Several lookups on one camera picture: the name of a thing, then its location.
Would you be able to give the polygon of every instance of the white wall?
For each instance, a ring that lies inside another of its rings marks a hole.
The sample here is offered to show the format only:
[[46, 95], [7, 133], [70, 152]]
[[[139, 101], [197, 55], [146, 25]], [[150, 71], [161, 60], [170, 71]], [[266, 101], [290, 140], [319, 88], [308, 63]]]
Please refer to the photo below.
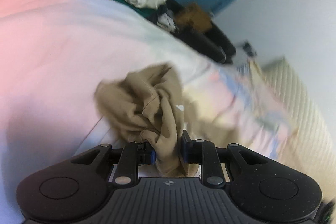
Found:
[[248, 39], [261, 65], [284, 55], [336, 142], [336, 0], [236, 0], [214, 21], [233, 43]]

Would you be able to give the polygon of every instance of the crumpled brown garment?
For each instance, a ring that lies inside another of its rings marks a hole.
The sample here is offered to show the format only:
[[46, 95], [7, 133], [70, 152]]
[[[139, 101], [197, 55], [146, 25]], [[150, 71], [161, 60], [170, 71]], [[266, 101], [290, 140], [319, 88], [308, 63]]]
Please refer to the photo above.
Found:
[[196, 121], [193, 104], [186, 102], [184, 107], [177, 73], [167, 64], [131, 72], [122, 81], [101, 82], [95, 99], [100, 113], [126, 141], [149, 141], [163, 176], [194, 176], [199, 168], [185, 164], [179, 153], [185, 118], [191, 138], [203, 138], [223, 147], [235, 141], [234, 130]]

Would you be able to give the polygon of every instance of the pastel bedding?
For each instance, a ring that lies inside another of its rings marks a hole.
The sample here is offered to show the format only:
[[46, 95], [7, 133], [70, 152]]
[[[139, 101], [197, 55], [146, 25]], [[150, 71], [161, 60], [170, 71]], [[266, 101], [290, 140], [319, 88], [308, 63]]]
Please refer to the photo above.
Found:
[[[122, 145], [98, 114], [99, 82], [169, 62], [198, 116], [278, 159], [294, 130], [258, 66], [216, 65], [111, 0], [0, 0], [0, 223], [23, 220], [27, 175], [101, 142]], [[142, 175], [153, 175], [142, 170]]]

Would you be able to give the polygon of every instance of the ribbed black surface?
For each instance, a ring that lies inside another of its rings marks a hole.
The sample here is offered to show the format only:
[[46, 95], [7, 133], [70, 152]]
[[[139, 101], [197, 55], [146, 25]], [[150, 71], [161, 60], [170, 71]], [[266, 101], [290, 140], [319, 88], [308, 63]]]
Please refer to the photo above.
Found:
[[262, 222], [239, 211], [223, 190], [207, 188], [198, 178], [142, 178], [133, 188], [116, 190], [98, 213], [73, 224], [217, 223]]

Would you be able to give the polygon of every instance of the logo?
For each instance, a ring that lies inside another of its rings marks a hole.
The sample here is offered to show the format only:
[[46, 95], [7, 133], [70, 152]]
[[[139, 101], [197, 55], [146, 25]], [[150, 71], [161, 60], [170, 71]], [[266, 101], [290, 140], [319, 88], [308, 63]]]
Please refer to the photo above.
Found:
[[168, 186], [171, 186], [171, 185], [173, 185], [173, 184], [174, 184], [174, 182], [173, 182], [173, 181], [171, 181], [171, 180], [167, 180], [167, 181], [165, 182], [165, 184], [166, 184], [166, 185], [168, 185]]

